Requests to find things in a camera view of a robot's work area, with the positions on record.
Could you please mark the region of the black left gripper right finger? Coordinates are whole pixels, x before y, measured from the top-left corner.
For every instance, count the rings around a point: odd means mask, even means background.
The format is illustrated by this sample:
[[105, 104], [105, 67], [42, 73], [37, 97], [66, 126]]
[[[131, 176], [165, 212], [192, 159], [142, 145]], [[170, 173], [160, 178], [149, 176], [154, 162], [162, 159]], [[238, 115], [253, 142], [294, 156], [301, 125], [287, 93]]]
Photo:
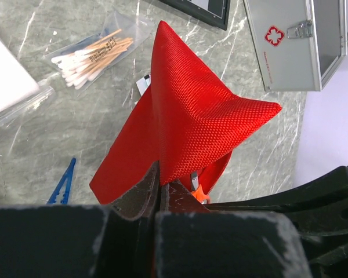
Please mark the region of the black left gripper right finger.
[[172, 213], [209, 213], [179, 181], [174, 181], [161, 188], [160, 211]]

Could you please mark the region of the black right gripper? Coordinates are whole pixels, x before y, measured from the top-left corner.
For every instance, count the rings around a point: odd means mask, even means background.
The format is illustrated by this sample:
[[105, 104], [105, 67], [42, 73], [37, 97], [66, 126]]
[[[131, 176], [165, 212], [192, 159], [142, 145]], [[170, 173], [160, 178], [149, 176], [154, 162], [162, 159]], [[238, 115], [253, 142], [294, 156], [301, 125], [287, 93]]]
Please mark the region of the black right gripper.
[[208, 208], [284, 214], [300, 235], [313, 277], [348, 277], [348, 166], [284, 192]]

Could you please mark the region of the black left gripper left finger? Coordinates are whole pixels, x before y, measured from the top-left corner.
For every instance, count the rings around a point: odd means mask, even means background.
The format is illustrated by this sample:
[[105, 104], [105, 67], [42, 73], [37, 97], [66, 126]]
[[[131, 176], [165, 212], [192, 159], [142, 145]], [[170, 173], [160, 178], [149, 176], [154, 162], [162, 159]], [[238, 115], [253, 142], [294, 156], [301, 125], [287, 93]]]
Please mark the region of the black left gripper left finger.
[[144, 177], [110, 206], [119, 216], [136, 220], [154, 207], [160, 187], [159, 162], [154, 162]]

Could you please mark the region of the orange scissors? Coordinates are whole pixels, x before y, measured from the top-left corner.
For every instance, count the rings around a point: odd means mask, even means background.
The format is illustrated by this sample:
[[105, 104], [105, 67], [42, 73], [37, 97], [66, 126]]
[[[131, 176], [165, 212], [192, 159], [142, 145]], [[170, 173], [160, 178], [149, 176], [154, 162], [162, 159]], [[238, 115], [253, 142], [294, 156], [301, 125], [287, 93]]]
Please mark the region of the orange scissors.
[[206, 195], [199, 183], [197, 172], [191, 173], [191, 194], [201, 203], [208, 204], [211, 202], [210, 197]]

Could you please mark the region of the red first aid pouch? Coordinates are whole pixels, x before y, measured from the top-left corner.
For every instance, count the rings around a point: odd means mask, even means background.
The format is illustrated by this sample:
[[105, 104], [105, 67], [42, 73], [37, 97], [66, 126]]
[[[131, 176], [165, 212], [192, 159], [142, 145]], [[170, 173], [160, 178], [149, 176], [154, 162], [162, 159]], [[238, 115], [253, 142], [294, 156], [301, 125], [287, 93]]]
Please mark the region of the red first aid pouch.
[[118, 199], [159, 163], [159, 183], [208, 194], [233, 150], [281, 106], [235, 95], [164, 21], [151, 57], [151, 83], [90, 182], [101, 204]]

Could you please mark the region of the blue plastic tweezers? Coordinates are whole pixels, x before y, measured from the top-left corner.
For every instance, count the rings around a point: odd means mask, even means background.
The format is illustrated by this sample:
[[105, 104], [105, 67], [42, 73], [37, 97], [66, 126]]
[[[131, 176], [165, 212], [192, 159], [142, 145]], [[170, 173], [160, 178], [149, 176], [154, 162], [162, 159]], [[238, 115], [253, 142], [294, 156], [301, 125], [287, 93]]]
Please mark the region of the blue plastic tweezers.
[[47, 204], [68, 204], [76, 161], [76, 158], [71, 159], [66, 171], [48, 199]]

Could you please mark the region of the bag of cotton swabs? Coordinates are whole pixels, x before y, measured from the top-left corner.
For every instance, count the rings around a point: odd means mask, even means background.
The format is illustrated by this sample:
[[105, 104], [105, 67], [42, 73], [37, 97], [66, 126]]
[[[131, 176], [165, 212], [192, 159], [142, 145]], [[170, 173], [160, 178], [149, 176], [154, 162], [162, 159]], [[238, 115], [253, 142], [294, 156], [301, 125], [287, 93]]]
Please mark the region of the bag of cotton swabs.
[[43, 60], [60, 72], [67, 87], [84, 90], [149, 36], [154, 24], [113, 11], [100, 32], [47, 54]]

